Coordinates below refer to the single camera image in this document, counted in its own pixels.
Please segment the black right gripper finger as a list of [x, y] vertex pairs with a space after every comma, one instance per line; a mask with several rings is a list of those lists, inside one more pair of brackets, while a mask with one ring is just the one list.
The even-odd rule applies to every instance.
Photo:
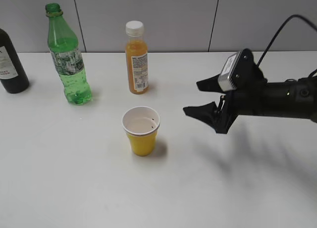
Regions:
[[219, 74], [211, 78], [197, 81], [196, 85], [200, 91], [224, 93], [218, 83]]
[[219, 118], [217, 106], [215, 102], [211, 102], [202, 106], [183, 107], [186, 116], [197, 119], [210, 126], [217, 132], [217, 121]]

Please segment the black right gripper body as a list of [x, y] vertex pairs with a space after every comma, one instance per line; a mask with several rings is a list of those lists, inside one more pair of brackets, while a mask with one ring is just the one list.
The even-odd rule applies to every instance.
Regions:
[[239, 115], [269, 116], [263, 97], [267, 79], [254, 62], [252, 51], [248, 48], [240, 51], [241, 55], [232, 75], [236, 89], [224, 92], [218, 105], [218, 134], [228, 133]]

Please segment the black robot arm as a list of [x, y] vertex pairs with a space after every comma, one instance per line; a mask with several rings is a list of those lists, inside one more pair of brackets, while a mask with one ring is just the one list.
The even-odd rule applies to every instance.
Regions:
[[239, 115], [317, 120], [317, 77], [269, 83], [253, 53], [245, 48], [229, 56], [218, 75], [198, 81], [200, 91], [218, 92], [219, 103], [183, 108], [218, 134], [228, 133]]

